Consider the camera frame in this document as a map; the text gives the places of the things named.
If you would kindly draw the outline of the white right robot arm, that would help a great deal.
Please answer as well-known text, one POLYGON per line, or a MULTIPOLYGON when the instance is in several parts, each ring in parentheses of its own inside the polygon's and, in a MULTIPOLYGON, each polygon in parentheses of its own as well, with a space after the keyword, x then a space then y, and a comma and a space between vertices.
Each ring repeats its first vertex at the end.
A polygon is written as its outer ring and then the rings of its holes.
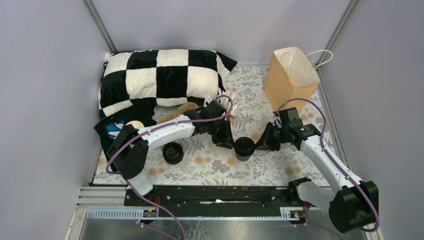
POLYGON ((304 124, 295 107, 280 110, 279 120, 269 122, 255 144, 256 150, 279 151, 291 144, 309 158, 326 179, 330 189, 316 185, 308 177, 287 185, 287 201, 293 206, 307 202, 329 215, 341 233, 377 225, 379 189, 373 181, 363 181, 335 155, 313 124, 304 124))

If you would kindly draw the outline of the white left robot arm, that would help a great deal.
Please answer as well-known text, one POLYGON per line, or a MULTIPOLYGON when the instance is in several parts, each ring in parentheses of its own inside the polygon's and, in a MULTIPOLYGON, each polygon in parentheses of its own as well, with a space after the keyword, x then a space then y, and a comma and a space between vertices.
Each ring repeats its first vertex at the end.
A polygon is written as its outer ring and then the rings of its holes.
POLYGON ((153 184, 144 170, 151 151, 173 141, 218 131, 218 123, 229 114, 225 110, 211 113, 205 108, 200 112, 186 111, 175 119, 144 128, 131 125, 121 129, 107 151, 109 161, 106 171, 119 174, 136 193, 136 199, 144 206, 155 200, 153 184))

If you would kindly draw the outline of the black paper coffee cup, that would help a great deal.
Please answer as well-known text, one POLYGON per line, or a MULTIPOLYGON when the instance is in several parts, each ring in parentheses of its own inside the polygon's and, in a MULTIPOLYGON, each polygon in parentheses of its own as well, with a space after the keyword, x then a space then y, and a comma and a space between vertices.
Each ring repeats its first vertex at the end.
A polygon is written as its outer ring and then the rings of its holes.
POLYGON ((246 162, 251 158, 251 154, 250 155, 240 155, 240 154, 235 154, 236 158, 241 161, 241 162, 246 162))

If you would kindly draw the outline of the black plastic cup lid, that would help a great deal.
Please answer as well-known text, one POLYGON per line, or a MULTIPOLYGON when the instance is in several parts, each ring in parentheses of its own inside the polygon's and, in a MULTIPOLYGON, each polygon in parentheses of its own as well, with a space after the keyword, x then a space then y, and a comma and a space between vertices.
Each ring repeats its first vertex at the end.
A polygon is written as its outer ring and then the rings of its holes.
POLYGON ((239 155, 252 155, 255 151, 255 142, 249 137, 240 137, 234 143, 234 151, 239 155))

